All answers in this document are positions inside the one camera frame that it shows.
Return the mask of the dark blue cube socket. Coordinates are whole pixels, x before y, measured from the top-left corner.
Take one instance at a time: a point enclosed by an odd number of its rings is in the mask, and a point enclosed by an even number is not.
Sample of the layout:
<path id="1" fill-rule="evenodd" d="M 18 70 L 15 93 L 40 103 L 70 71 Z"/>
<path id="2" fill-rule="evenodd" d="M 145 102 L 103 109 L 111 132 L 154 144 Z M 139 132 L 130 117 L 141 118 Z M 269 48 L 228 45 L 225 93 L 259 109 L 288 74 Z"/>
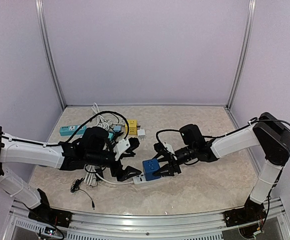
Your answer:
<path id="1" fill-rule="evenodd" d="M 160 178 L 160 176 L 153 175 L 153 173 L 160 168 L 159 162 L 156 158 L 143 161 L 142 166 L 146 181 L 153 181 Z"/>

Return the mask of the white power strip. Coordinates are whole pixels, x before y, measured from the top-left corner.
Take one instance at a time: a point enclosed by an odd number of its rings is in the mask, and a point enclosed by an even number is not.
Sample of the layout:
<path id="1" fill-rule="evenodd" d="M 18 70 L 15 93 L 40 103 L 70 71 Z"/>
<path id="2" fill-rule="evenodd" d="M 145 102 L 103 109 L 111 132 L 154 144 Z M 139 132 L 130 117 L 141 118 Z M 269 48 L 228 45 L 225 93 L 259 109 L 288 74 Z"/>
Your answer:
<path id="1" fill-rule="evenodd" d="M 159 182 L 160 179 L 154 179 L 147 181 L 144 175 L 137 175 L 133 177 L 133 183 L 137 188 L 146 187 Z"/>

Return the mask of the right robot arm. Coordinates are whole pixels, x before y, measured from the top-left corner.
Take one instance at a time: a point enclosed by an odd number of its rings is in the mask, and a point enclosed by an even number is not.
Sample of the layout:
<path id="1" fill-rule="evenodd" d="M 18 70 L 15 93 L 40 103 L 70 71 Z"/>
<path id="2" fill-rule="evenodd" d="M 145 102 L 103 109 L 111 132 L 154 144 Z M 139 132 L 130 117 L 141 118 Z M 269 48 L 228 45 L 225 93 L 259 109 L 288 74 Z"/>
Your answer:
<path id="1" fill-rule="evenodd" d="M 270 201 L 271 192 L 290 159 L 290 123 L 264 112 L 250 119 L 245 126 L 221 136 L 203 135 L 196 124 L 187 124 L 176 132 L 185 146 L 175 151 L 160 140 L 162 131 L 156 132 L 155 158 L 165 165 L 153 172 L 155 177 L 180 174 L 181 165 L 213 163 L 240 152 L 246 152 L 251 157 L 251 148 L 262 149 L 265 163 L 244 205 L 223 213 L 227 227 L 260 222 L 258 230 L 262 230 L 270 209 L 265 202 Z"/>

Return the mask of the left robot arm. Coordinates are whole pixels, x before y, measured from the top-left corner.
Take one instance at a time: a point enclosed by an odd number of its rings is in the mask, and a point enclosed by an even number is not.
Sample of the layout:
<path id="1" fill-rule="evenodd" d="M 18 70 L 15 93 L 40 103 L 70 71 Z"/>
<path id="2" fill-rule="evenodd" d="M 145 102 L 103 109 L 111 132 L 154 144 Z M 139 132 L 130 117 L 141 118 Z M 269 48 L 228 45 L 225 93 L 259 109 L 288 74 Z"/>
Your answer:
<path id="1" fill-rule="evenodd" d="M 51 167 L 60 171 L 82 170 L 86 166 L 109 168 L 112 177 L 120 183 L 141 174 L 131 167 L 123 167 L 121 159 L 133 157 L 139 147 L 137 138 L 125 136 L 116 144 L 109 139 L 109 132 L 99 126 L 88 127 L 83 135 L 74 139 L 79 130 L 66 141 L 38 142 L 17 138 L 2 131 L 0 126 L 0 188 L 29 209 L 32 220 L 68 228 L 72 213 L 52 208 L 45 192 L 33 188 L 10 170 L 7 163 L 25 163 Z"/>

